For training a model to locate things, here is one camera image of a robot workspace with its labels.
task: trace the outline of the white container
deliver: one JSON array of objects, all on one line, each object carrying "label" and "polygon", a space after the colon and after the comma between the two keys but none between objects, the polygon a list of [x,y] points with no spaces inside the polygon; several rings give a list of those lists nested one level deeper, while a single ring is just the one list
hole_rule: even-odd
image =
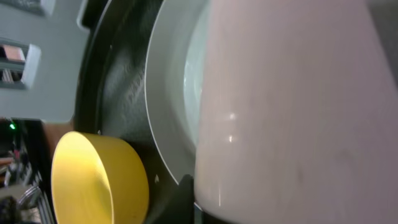
[{"label": "white container", "polygon": [[396,223],[398,93],[357,0],[212,1],[195,196],[238,223]]}]

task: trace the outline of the black textured surface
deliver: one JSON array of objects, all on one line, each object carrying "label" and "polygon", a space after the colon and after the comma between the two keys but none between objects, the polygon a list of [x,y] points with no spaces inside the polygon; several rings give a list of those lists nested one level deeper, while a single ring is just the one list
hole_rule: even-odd
[{"label": "black textured surface", "polygon": [[155,224],[174,223],[189,224],[194,221],[193,177],[185,175],[173,193],[165,212],[156,220]]},{"label": "black textured surface", "polygon": [[159,216],[177,187],[154,144],[144,94],[146,53],[161,3],[136,1],[119,25],[106,61],[100,110],[102,134],[129,142],[144,163],[150,190],[147,223]]},{"label": "black textured surface", "polygon": [[127,141],[149,181],[146,223],[153,223],[177,188],[157,151],[146,113],[144,75],[150,34],[162,0],[108,2],[83,63],[75,129]]}]

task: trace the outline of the plate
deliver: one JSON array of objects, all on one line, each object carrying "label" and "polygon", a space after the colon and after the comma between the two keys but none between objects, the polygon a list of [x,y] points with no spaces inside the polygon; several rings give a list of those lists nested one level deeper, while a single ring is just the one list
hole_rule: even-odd
[{"label": "plate", "polygon": [[178,183],[194,175],[209,2],[166,0],[149,42],[145,96],[159,153]]}]

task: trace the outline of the bowl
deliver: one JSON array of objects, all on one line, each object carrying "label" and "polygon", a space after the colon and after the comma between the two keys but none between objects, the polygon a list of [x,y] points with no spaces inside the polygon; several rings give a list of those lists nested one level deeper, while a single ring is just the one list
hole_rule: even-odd
[{"label": "bowl", "polygon": [[142,223],[148,209],[144,166],[116,138],[66,133],[53,157],[51,186],[59,224]]}]

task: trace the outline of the yellow bowl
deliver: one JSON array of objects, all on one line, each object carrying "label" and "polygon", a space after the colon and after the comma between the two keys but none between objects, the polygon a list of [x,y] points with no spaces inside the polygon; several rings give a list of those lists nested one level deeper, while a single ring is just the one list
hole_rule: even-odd
[{"label": "yellow bowl", "polygon": [[59,224],[142,223],[148,209],[144,166],[116,138],[66,133],[55,150],[51,187]]}]

